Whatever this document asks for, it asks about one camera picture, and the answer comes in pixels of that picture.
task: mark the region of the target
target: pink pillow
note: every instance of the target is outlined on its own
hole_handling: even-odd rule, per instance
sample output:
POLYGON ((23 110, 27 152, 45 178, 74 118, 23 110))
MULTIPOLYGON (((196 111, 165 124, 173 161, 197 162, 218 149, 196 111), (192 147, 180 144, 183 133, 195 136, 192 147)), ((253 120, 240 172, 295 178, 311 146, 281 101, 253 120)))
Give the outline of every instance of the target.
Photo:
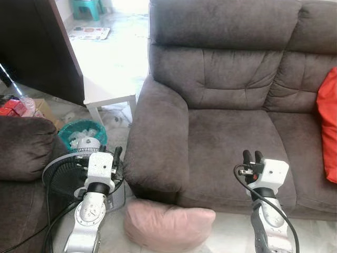
POLYGON ((191 250, 211 234, 215 212, 136 199, 126 207, 124 229, 129 239, 154 251, 191 250))

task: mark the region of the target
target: red box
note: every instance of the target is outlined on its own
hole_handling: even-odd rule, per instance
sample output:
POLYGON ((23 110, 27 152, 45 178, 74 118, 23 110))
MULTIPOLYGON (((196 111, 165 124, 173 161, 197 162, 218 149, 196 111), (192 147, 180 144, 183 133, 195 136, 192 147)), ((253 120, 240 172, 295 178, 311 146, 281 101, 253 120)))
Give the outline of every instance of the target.
POLYGON ((14 100, 14 99, 8 100, 5 103, 4 108, 13 109, 16 112, 16 114, 18 114, 19 116, 22 116, 22 114, 24 114, 25 111, 27 111, 27 108, 20 100, 14 100))
POLYGON ((12 116, 12 117, 19 117, 19 115, 11 108, 0 108, 0 116, 12 116))

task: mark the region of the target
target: teal basket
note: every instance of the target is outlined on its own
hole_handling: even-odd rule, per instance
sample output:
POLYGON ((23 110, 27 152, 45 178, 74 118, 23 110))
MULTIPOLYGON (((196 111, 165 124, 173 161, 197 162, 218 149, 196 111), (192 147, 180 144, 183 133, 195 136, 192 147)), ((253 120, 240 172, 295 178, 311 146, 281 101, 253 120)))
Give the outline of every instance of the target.
POLYGON ((73 149, 70 146, 70 142, 68 140, 69 136, 73 132, 82 132, 83 130, 89 130, 89 129, 95 129, 97 131, 97 134, 94 136, 94 138, 98 139, 101 143, 101 145, 106 145, 107 143, 107 136, 105 132, 105 128, 98 124, 95 121, 92 120, 76 120, 73 122, 70 122, 58 132, 58 136, 62 139, 62 141, 66 144, 69 151, 73 151, 73 149))

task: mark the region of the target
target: brown sofa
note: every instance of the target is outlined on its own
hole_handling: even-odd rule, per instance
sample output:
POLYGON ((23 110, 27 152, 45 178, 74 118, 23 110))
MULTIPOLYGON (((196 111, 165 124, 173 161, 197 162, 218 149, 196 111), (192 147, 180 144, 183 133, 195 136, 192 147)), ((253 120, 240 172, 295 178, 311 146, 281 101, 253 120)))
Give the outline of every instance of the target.
POLYGON ((150 75, 130 131, 137 197, 250 213, 242 151, 284 160, 277 197, 293 218, 335 220, 316 93, 337 65, 337 3, 151 0, 150 75))
MULTIPOLYGON (((44 167, 67 149, 49 120, 0 116, 0 252, 47 224, 44 167)), ((65 202, 51 198, 52 217, 65 202)), ((45 234, 39 233, 15 253, 37 253, 45 234)))

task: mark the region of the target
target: green stool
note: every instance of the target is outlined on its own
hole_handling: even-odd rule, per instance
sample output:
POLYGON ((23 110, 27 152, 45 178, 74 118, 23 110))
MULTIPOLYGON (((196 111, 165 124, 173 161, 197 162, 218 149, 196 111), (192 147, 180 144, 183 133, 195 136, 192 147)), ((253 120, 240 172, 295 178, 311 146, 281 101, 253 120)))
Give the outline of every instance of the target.
POLYGON ((74 9, 74 17, 75 19, 80 19, 80 7, 86 7, 89 9, 93 20, 98 21, 100 20, 100 15, 97 10, 97 5, 100 6, 101 12, 103 12, 103 6, 101 3, 101 0, 72 0, 73 3, 73 9, 74 9))

